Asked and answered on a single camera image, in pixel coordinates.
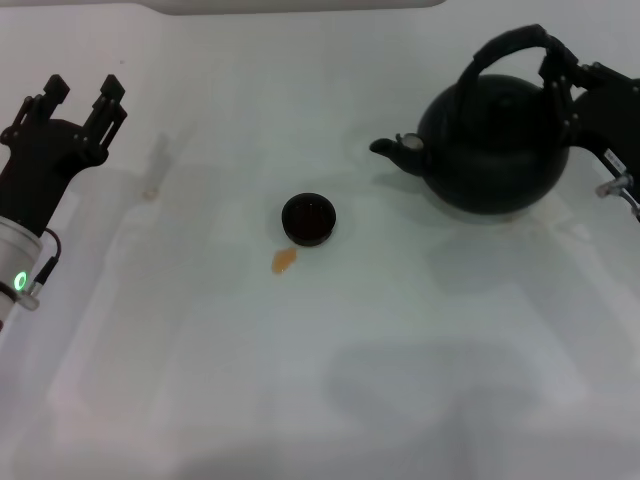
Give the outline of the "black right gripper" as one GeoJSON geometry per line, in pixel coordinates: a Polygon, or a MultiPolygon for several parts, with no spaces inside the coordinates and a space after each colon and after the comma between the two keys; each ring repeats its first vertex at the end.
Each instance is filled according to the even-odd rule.
{"type": "Polygon", "coordinates": [[[581,65],[560,40],[547,36],[546,41],[539,75],[558,143],[591,152],[612,174],[637,174],[639,81],[600,63],[581,65]],[[573,85],[584,90],[575,100],[573,85]]]}

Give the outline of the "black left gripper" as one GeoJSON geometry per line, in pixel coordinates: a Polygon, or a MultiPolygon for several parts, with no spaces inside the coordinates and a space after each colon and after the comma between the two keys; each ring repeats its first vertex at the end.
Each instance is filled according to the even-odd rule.
{"type": "Polygon", "coordinates": [[[68,93],[62,77],[52,75],[44,93],[27,96],[14,126],[1,133],[1,144],[10,149],[1,172],[1,216],[33,234],[44,232],[71,180],[106,161],[127,117],[121,105],[125,89],[114,74],[106,77],[83,128],[49,120],[68,93]]]}

